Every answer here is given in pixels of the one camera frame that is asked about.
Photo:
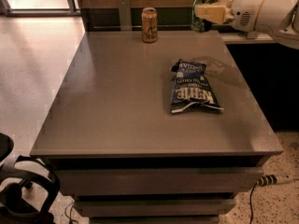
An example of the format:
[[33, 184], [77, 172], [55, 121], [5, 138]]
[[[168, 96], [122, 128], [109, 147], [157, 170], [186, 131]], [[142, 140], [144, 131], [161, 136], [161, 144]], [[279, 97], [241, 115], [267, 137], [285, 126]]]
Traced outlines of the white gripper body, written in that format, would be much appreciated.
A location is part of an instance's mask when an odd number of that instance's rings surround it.
[[239, 31], [253, 32], [263, 2], [264, 0], [234, 0], [231, 6], [234, 16], [231, 26]]

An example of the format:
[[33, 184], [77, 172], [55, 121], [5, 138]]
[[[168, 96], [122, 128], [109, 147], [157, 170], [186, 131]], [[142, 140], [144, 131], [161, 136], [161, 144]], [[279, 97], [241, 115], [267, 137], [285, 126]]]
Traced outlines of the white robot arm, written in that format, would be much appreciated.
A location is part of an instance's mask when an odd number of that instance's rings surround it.
[[298, 0], [218, 0], [196, 5], [195, 16], [229, 23], [246, 33], [264, 33], [281, 45], [299, 49]]

